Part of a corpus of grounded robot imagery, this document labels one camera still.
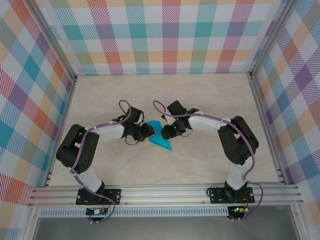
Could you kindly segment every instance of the checkered fabric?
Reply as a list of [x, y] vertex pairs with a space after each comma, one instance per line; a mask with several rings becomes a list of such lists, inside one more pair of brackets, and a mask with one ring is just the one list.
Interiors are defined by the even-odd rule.
[[17, 239], [72, 82], [22, 0], [0, 0], [0, 240]]
[[269, 10], [279, 4], [274, 0], [50, 0], [52, 16], [41, 1], [38, 5], [70, 63], [86, 75], [247, 72]]
[[320, 235], [320, 0], [300, 0], [256, 79], [291, 184], [298, 184], [310, 232]]

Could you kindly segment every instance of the beige floor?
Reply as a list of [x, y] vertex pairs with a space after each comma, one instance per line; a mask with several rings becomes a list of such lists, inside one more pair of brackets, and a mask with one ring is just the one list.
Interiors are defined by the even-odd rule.
[[[259, 140], [255, 169], [247, 179], [277, 182], [274, 163], [245, 74], [176, 74], [79, 77], [64, 135], [73, 124], [93, 126], [122, 114], [118, 101], [125, 99], [145, 113], [145, 120], [160, 120], [152, 101], [165, 106], [175, 100], [222, 118], [244, 117]], [[150, 142], [126, 145], [124, 139], [97, 147], [92, 166], [107, 185], [223, 183], [229, 161], [219, 137], [201, 131], [170, 140], [169, 151]], [[58, 160], [50, 185], [77, 185]]]

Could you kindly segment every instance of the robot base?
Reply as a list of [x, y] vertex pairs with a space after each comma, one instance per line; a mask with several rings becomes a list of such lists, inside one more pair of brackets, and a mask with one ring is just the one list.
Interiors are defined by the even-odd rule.
[[230, 200], [224, 187], [210, 187], [208, 189], [211, 204], [252, 204], [255, 202], [254, 192], [251, 187], [246, 187], [236, 200]]
[[[120, 204], [121, 189], [102, 189], [101, 191], [99, 191], [99, 194], [112, 199], [115, 205]], [[105, 205], [109, 204], [107, 200], [101, 197], [95, 196], [90, 192], [86, 191], [85, 189], [80, 188], [77, 193], [75, 204], [76, 205], [103, 205], [104, 201], [106, 201]]]

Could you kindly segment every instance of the cyan plastic piece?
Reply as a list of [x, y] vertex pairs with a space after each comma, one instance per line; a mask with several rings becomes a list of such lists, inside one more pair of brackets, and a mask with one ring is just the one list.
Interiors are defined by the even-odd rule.
[[161, 136], [162, 125], [160, 121], [148, 121], [148, 125], [153, 127], [155, 134], [149, 137], [149, 141], [153, 144], [159, 145], [165, 149], [172, 151], [169, 140], [164, 139]]

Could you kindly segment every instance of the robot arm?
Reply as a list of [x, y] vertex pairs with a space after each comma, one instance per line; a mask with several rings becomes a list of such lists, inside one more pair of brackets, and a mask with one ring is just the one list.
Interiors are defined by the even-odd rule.
[[[243, 139], [240, 136], [237, 137], [235, 130], [226, 122], [202, 117], [204, 113], [195, 108], [187, 111], [178, 101], [170, 104], [167, 109], [172, 115], [196, 114], [197, 116], [173, 118], [163, 115], [162, 118], [165, 118], [169, 123], [161, 131], [164, 139], [180, 136], [186, 132], [186, 129], [202, 130], [219, 136], [224, 153], [231, 161], [229, 175], [224, 184], [225, 194], [230, 200], [238, 198], [247, 187], [247, 181], [244, 179], [244, 176], [252, 166], [252, 157]], [[249, 141], [255, 153], [259, 142], [245, 120], [240, 116], [232, 119], [224, 118], [223, 120], [236, 125]]]
[[[126, 138], [127, 136], [132, 136], [137, 142], [142, 142], [146, 138], [155, 134], [154, 129], [143, 123], [144, 113], [131, 107], [131, 114], [129, 118], [121, 123], [121, 119], [124, 119], [126, 115], [119, 116], [110, 122], [110, 125], [95, 128], [85, 138], [81, 157], [77, 166], [75, 167], [75, 177], [77, 177], [82, 184], [94, 193], [101, 192], [105, 185], [97, 177], [91, 164], [94, 159], [96, 148], [98, 144], [103, 144], [109, 140]], [[79, 152], [79, 146], [82, 141], [84, 133], [90, 129], [90, 127], [83, 127], [79, 124], [73, 125], [64, 140], [62, 141], [60, 147], [56, 152], [56, 158], [67, 168], [71, 168]]]

